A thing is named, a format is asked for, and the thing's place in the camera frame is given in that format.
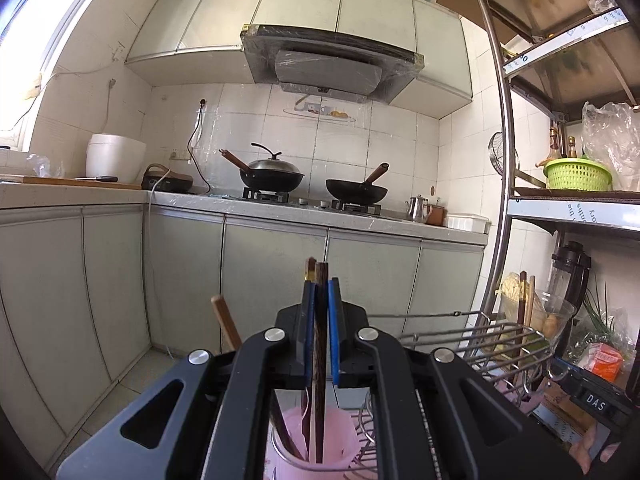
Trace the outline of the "person's right hand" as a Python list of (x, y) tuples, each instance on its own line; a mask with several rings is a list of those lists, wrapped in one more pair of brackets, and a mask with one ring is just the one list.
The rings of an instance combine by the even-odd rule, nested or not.
[(588, 474), (592, 461), (598, 458), (602, 463), (608, 462), (620, 447), (620, 442), (602, 448), (597, 446), (599, 424), (595, 422), (584, 433), (582, 438), (570, 446), (568, 454), (576, 460), (583, 474)]

